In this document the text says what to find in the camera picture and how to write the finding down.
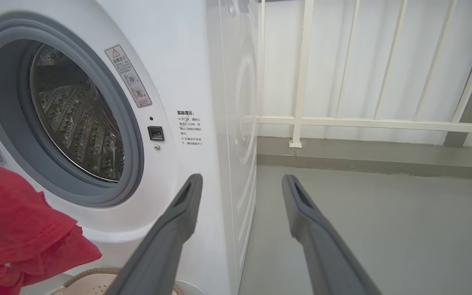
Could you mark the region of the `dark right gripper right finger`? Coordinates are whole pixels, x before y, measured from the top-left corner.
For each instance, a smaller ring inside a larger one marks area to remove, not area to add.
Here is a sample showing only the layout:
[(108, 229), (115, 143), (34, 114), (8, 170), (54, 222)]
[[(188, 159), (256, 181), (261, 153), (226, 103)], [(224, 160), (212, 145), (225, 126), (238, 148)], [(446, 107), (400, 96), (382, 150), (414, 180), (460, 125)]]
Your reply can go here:
[(290, 233), (303, 246), (315, 295), (379, 295), (367, 271), (294, 175), (281, 180)]

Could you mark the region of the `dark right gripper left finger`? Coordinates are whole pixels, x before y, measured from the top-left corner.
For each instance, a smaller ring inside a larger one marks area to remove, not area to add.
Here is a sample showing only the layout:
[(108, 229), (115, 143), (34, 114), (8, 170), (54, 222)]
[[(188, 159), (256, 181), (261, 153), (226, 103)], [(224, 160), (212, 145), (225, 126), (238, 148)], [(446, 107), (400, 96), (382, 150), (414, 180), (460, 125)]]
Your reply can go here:
[(188, 177), (116, 277), (107, 295), (171, 295), (184, 243), (197, 224), (203, 178)]

